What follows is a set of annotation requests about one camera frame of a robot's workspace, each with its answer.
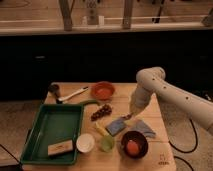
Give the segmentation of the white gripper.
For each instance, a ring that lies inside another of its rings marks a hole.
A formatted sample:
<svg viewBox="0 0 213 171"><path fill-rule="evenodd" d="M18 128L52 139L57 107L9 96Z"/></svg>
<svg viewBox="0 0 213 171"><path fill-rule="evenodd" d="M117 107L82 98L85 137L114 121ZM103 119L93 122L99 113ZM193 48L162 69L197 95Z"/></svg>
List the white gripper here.
<svg viewBox="0 0 213 171"><path fill-rule="evenodd" d="M146 90L142 86L138 85L131 95L129 111L133 115L141 113L150 103L152 92ZM132 114L123 116L124 120L132 118Z"/></svg>

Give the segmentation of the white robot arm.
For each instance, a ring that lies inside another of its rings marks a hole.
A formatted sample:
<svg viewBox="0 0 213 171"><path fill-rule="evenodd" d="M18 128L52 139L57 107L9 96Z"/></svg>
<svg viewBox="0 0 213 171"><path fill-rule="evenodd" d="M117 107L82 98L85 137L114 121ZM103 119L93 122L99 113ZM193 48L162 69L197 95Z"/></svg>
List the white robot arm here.
<svg viewBox="0 0 213 171"><path fill-rule="evenodd" d="M136 74L137 86L131 94L129 110L133 115L142 112L153 93L173 103L213 136L213 102L180 89L165 81L161 67L142 69Z"/></svg>

